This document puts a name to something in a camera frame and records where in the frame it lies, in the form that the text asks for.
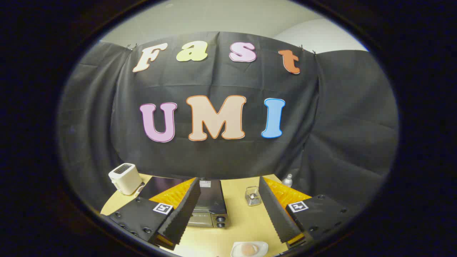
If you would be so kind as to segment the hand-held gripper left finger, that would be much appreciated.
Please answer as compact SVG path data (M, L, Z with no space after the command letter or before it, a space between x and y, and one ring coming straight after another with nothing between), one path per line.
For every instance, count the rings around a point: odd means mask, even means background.
M179 244L201 194L198 178L152 177L108 218L134 236L166 249Z

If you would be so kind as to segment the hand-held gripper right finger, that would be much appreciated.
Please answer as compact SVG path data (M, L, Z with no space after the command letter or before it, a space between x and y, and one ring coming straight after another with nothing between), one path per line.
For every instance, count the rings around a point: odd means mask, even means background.
M260 177L258 189L276 234L289 249L330 238L361 211L359 205L327 194L309 196L265 176Z

